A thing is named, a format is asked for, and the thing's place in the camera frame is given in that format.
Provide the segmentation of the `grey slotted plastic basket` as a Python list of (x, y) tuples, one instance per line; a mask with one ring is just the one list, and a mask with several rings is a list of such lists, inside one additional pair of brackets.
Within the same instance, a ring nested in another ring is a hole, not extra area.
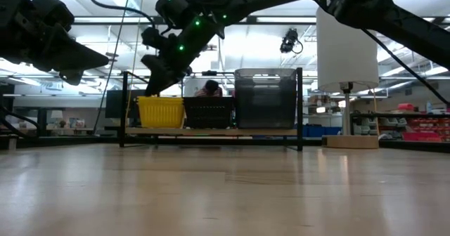
[(291, 129), (297, 107), (294, 69), (242, 68), (234, 72), (239, 129)]

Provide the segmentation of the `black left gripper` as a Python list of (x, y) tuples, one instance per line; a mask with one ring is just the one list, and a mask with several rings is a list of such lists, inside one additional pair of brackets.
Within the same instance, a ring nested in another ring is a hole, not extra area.
[(108, 57), (71, 39), (49, 13), (58, 0), (0, 0), (0, 57), (53, 69), (72, 86), (84, 70), (109, 63)]

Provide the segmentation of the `white shade table lamp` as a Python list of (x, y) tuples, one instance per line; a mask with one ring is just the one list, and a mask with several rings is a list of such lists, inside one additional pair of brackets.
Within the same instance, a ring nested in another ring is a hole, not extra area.
[(322, 137), (326, 148), (374, 150), (378, 137), (351, 132), (350, 95), (378, 87), (377, 44), (359, 29), (339, 23), (318, 8), (316, 12), (317, 72), (319, 90), (341, 92), (345, 97), (342, 133)]

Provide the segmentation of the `black aluminium table frame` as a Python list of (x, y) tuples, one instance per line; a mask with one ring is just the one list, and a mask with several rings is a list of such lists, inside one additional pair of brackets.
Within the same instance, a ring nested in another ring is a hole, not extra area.
[[(96, 136), (63, 136), (63, 137), (41, 137), (24, 139), (17, 136), (0, 136), (0, 150), (8, 150), (12, 148), (39, 148), (54, 147), (64, 145), (87, 145), (97, 143), (119, 143), (117, 137), (96, 137)], [(296, 149), (297, 140), (263, 140), (263, 139), (225, 139), (225, 138), (207, 138), (205, 136), (197, 136), (194, 138), (149, 138), (149, 137), (127, 137), (124, 143), (128, 146), (133, 144), (151, 144), (151, 145), (275, 145), (286, 146)], [(421, 142), (421, 141), (380, 141), (382, 148), (395, 148), (403, 150), (419, 150), (426, 152), (442, 152), (450, 153), (450, 143), (438, 142)]]

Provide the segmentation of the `blue storage bins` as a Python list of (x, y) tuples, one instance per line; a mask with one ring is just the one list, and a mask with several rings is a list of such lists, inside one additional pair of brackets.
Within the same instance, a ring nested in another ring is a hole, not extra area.
[(341, 127), (306, 125), (302, 127), (302, 135), (307, 138), (321, 138), (327, 135), (338, 135), (341, 130)]

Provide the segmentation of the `black monitor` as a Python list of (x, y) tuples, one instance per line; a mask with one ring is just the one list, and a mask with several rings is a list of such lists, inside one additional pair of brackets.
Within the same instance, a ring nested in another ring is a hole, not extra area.
[[(132, 90), (131, 100), (129, 105), (129, 112), (127, 117), (132, 119), (139, 118), (139, 107), (137, 104), (137, 97), (144, 96), (144, 90)], [(105, 105), (105, 117), (106, 118), (116, 118), (121, 117), (121, 107), (122, 107), (122, 91), (121, 90), (110, 90), (106, 93), (106, 105)]]

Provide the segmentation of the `yellow slotted plastic basket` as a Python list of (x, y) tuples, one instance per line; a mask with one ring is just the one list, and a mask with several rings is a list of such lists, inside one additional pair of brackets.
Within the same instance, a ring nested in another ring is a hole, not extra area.
[(184, 121), (183, 98), (145, 97), (137, 98), (141, 125), (144, 128), (181, 128)]

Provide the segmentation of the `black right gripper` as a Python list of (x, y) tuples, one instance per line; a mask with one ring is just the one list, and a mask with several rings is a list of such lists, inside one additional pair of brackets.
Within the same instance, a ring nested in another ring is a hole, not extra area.
[(150, 70), (145, 95), (157, 95), (168, 86), (178, 84), (185, 76), (189, 76), (192, 73), (189, 65), (215, 36), (224, 38), (224, 25), (215, 22), (211, 17), (196, 15), (181, 33), (175, 36), (169, 49), (160, 54), (162, 60), (155, 55), (144, 55), (141, 62)]

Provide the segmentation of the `shelf with red bins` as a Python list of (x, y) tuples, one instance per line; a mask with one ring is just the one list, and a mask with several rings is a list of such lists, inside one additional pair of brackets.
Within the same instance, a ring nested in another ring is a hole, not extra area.
[(450, 107), (424, 111), (410, 103), (387, 112), (351, 113), (351, 133), (377, 136), (380, 140), (450, 143)]

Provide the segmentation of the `black metal wooden shelf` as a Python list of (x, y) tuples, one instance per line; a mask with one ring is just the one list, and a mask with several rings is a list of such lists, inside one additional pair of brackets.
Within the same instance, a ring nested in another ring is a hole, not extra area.
[[(165, 128), (165, 129), (154, 129), (154, 128), (144, 128), (142, 125), (140, 127), (128, 127), (125, 123), (120, 124), (119, 141), (120, 144), (124, 144), (124, 139), (129, 135), (147, 135), (154, 138), (160, 136), (205, 136), (207, 138), (214, 138), (219, 136), (231, 136), (239, 137), (245, 136), (252, 139), (260, 139), (262, 136), (281, 136), (287, 138), (289, 136), (294, 137), (297, 140), (297, 150), (302, 150), (302, 69), (297, 68), (297, 107), (295, 115), (295, 124), (291, 129), (239, 129), (236, 124), (236, 109), (235, 109), (235, 98), (233, 99), (233, 111), (232, 111), (232, 121), (231, 126), (227, 129), (191, 129), (185, 125), (186, 112), (184, 115), (184, 121), (181, 128)], [(203, 77), (213, 77), (213, 78), (232, 78), (234, 81), (234, 72), (213, 72), (207, 71), (202, 73)]]

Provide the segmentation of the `small background lamp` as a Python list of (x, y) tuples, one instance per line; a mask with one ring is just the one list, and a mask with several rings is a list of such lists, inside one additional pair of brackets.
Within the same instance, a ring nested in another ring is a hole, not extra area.
[(63, 118), (62, 110), (52, 110), (51, 111), (51, 120), (53, 121), (54, 126), (56, 128), (64, 128), (66, 125), (66, 122)]

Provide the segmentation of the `person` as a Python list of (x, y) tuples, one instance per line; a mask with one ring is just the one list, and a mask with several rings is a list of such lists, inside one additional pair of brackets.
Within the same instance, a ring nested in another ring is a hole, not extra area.
[(223, 91), (219, 83), (214, 80), (208, 80), (205, 85), (195, 93), (195, 97), (222, 97)]

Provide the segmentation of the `black slotted plastic basket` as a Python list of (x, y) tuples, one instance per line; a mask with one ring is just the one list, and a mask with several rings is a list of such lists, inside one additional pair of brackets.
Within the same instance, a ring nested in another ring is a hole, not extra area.
[(227, 129), (231, 126), (233, 98), (185, 97), (185, 125), (191, 129)]

